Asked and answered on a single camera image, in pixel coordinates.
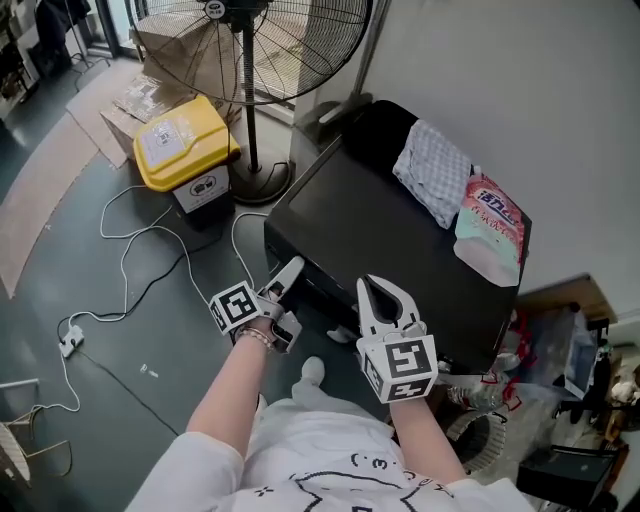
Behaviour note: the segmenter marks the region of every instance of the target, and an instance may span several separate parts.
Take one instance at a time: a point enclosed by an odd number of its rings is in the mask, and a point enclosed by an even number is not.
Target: standing fan
[[[236,200],[247,203],[282,194],[293,175],[286,156],[258,149],[255,105],[295,98],[334,76],[360,44],[372,3],[126,0],[136,43],[152,65],[219,100],[216,108],[246,107],[249,146],[230,164],[230,180]]]

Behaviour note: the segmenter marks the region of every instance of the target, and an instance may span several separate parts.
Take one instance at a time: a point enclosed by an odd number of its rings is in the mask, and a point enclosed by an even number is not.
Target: white wall
[[[586,271],[617,313],[640,308],[632,0],[394,0],[365,91],[436,125],[532,218],[523,291]]]

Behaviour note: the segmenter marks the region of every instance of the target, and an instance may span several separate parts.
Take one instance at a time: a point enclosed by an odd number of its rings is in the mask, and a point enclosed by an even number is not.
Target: person's arm
[[[467,478],[424,399],[391,403],[391,417],[408,470],[445,485]]]
[[[269,333],[270,324],[261,318],[251,326]],[[240,337],[191,416],[187,432],[202,432],[245,457],[266,361],[267,347],[260,340]]]

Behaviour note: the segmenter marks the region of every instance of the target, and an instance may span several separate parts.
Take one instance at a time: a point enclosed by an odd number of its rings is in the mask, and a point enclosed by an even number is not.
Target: fan pole
[[[249,171],[260,172],[258,163],[258,143],[256,140],[256,107],[255,85],[253,83],[253,26],[249,26],[242,31],[242,50],[244,52],[244,94],[247,102],[247,130],[249,132],[249,153],[251,162]]]

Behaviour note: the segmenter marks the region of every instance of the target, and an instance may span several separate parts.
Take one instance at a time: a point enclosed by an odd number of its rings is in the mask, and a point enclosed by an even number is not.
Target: plaid towel
[[[423,120],[411,127],[393,174],[449,229],[460,211],[471,172],[471,159]]]

